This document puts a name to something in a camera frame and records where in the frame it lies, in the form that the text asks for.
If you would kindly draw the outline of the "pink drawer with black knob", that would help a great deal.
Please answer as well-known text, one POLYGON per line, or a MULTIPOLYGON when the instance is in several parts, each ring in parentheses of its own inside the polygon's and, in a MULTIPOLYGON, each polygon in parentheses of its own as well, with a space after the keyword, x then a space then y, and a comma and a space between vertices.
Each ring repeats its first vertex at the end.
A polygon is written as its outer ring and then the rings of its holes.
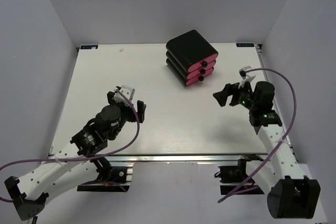
POLYGON ((191 63, 188 64, 188 68, 186 68, 187 72, 196 71, 199 68, 208 69, 211 64, 216 63, 216 58, 218 57, 218 53, 211 53, 209 56, 193 56, 191 58, 191 63))

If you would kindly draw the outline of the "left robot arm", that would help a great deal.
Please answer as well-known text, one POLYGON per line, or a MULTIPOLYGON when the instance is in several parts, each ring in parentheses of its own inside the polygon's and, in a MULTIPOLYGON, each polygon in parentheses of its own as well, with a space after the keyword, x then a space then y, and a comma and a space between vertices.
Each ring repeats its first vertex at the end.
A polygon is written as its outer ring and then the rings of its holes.
POLYGON ((122 85, 107 94, 108 105, 75 134, 52 158, 21 176, 4 181, 12 203, 22 221, 37 216, 54 198, 85 183, 105 182, 112 178, 112 166, 102 154, 109 141, 117 138, 127 122, 140 125, 146 105, 132 104, 135 89, 122 85))

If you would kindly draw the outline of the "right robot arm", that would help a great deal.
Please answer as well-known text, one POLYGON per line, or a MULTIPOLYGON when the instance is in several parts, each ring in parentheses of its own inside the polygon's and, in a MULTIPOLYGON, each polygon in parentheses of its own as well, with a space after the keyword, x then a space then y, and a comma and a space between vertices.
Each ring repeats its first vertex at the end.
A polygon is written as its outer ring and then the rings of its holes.
POLYGON ((226 84, 213 97, 221 107, 242 105, 249 111, 249 121, 263 143, 267 157, 263 160, 239 160, 238 170, 246 178, 219 201, 245 192, 243 186, 253 180, 267 196, 267 207, 275 219, 311 219, 314 216, 321 187, 310 179, 298 164, 285 140, 282 121, 273 110, 275 87, 259 81, 252 88, 245 84, 226 84))

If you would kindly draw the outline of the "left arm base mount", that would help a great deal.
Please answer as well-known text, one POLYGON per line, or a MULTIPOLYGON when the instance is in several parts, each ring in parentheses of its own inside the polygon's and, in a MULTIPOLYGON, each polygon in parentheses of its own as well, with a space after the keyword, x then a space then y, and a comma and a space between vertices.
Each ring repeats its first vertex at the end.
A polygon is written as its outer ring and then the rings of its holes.
POLYGON ((130 165, 111 164, 105 157, 89 161, 94 165, 93 179, 77 186, 77 191, 126 193, 132 181, 130 165))

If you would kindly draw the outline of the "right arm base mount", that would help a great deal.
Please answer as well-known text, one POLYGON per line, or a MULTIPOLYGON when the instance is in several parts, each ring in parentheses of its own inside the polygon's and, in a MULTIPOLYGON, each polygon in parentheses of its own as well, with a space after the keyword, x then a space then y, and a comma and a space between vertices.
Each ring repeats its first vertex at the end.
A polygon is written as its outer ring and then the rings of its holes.
MULTIPOLYGON (((225 196, 232 189, 235 188, 240 182, 242 182, 248 175, 246 174, 246 163, 251 161, 263 161, 263 158, 259 155, 243 155, 237 161, 233 161, 232 164, 221 165, 218 167, 218 172, 214 174, 215 178, 219 179, 220 183, 220 194, 225 196)), ((248 182, 244 184, 237 192, 242 190, 249 190, 243 192, 242 195, 263 195, 263 191, 251 178, 248 182)))

